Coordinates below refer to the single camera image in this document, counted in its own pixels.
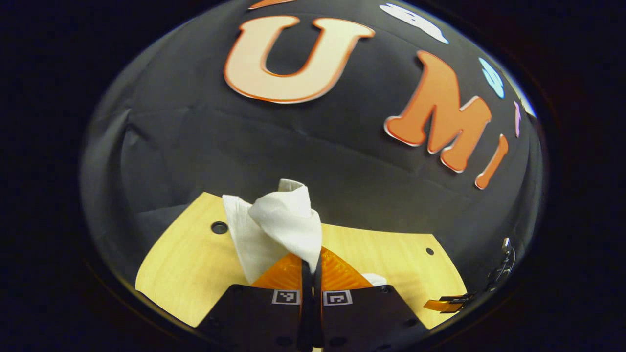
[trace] light wood surface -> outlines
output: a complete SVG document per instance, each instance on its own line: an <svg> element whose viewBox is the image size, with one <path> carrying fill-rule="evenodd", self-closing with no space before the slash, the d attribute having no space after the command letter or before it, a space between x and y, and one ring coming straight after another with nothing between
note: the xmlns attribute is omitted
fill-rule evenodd
<svg viewBox="0 0 626 352"><path fill-rule="evenodd" d="M135 288L165 311L196 327L232 284L247 285L226 222L222 198L200 195L163 233L141 264ZM322 224L324 247L361 273L382 275L427 328L453 314L423 308L429 299L467 293L463 280L431 234L401 234ZM426 248L433 250L431 256Z"/></svg>

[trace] white paper towel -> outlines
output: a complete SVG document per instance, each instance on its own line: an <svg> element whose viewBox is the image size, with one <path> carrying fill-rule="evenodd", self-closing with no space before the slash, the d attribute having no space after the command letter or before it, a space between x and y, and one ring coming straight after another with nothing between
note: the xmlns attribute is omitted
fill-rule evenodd
<svg viewBox="0 0 626 352"><path fill-rule="evenodd" d="M322 249L322 224L311 209L308 188L282 179L278 192L254 205L232 195L222 197L228 228L249 283L289 252L309 263L315 272Z"/></svg>

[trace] orange cutout letter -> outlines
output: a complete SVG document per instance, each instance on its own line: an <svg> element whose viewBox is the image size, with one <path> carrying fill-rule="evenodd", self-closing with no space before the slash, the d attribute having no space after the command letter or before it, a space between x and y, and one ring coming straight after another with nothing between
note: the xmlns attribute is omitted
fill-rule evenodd
<svg viewBox="0 0 626 352"><path fill-rule="evenodd" d="M224 66L226 83L242 95L274 103L313 100L337 83L359 38L374 36L374 31L362 24L318 18L313 25L322 32L304 66L291 75L270 72L265 60L276 38L284 28L298 22L293 16L269 16L243 23Z"/></svg>
<svg viewBox="0 0 626 352"><path fill-rule="evenodd" d="M259 1L256 4L250 6L248 10L260 9L270 5L282 4L282 3L290 3L295 0L263 0Z"/></svg>
<svg viewBox="0 0 626 352"><path fill-rule="evenodd" d="M424 125L431 116L433 123L428 140L428 152L441 152L441 162L456 172L463 172L478 140L491 121L491 111L485 101L474 96L459 107L459 83L448 64L426 51L418 51L424 72L418 89L400 116L390 116L384 124L392 137L417 147L424 143Z"/></svg>
<svg viewBox="0 0 626 352"><path fill-rule="evenodd" d="M500 162L505 157L506 153L508 153L508 140L504 135L500 135L500 140L498 141L498 149L493 154L491 161L485 168L485 171L481 172L478 177L476 177L476 182L474 184L479 189L485 189L489 184L489 180L500 166Z"/></svg>

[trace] black plastic mount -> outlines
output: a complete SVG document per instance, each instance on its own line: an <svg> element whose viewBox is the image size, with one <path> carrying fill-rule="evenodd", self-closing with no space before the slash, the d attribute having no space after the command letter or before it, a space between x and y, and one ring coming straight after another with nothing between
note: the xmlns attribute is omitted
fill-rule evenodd
<svg viewBox="0 0 626 352"><path fill-rule="evenodd" d="M393 351L428 329L391 285L322 293L324 352Z"/></svg>
<svg viewBox="0 0 626 352"><path fill-rule="evenodd" d="M303 261L301 291L232 285L198 329L229 350L258 352L392 351L427 335L393 286L322 292L321 274L321 260L315 275Z"/></svg>
<svg viewBox="0 0 626 352"><path fill-rule="evenodd" d="M232 351L296 352L300 291L230 286L198 330Z"/></svg>
<svg viewBox="0 0 626 352"><path fill-rule="evenodd" d="M441 312L441 314L454 314L457 313L458 311L462 310L463 308L465 308L469 303L471 303L472 301L474 301L476 296L475 292L471 292L471 293L467 293L464 294L462 296L442 296L441 298L439 298L440 301L446 301L450 304L460 304L460 306L453 310L453 311L443 311Z"/></svg>

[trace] black background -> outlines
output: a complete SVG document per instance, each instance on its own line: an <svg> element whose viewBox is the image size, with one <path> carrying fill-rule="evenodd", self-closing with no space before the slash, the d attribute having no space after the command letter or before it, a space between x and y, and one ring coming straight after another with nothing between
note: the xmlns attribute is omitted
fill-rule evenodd
<svg viewBox="0 0 626 352"><path fill-rule="evenodd" d="M3 1L3 138L8 221L3 289L9 350L174 350L95 278L77 162L93 108L117 73L208 1ZM624 334L623 172L617 62L623 6L426 1L487 50L517 57L556 114L550 201L533 249L484 319L436 349L616 350ZM495 308L487 305L483 310Z"/></svg>

